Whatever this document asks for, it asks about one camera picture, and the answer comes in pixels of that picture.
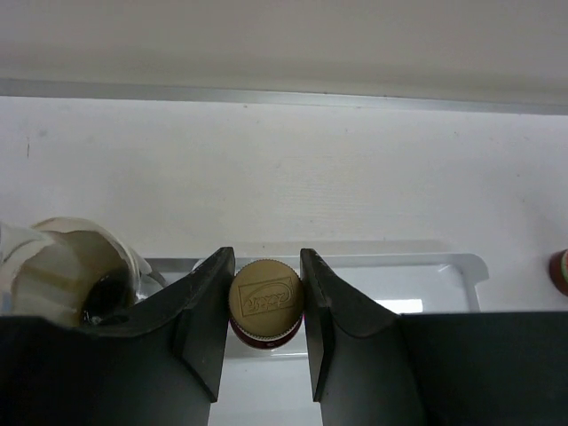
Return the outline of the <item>black cap soy sauce bottle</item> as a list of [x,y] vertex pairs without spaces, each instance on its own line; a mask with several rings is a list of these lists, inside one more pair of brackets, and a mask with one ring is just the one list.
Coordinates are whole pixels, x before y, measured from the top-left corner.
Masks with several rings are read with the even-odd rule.
[[1,224],[1,313],[95,326],[167,287],[135,250],[76,217]]

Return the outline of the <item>small gold cap oil bottle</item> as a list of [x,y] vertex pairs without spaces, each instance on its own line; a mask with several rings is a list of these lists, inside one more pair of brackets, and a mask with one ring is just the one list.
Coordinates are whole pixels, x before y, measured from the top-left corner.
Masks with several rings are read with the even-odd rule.
[[234,276],[228,294],[233,332],[246,345],[273,350],[288,343],[304,317],[304,285],[287,264],[259,259]]

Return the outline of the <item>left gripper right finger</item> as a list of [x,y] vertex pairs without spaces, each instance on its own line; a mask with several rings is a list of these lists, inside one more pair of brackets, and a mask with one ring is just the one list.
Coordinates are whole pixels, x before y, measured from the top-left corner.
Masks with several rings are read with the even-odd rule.
[[565,312],[397,315],[300,253],[326,425],[564,425]]

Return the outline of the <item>yellow cap chili sauce bottle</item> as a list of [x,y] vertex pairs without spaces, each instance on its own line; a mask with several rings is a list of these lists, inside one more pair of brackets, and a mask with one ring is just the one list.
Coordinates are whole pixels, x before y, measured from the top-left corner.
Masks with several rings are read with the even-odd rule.
[[548,274],[556,289],[568,296],[568,250],[556,252],[548,262]]

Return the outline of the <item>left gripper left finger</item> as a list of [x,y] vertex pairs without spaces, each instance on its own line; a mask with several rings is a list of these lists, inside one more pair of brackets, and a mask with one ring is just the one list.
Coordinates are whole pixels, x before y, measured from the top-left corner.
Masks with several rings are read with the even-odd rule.
[[234,252],[95,327],[1,320],[4,425],[205,425],[217,401]]

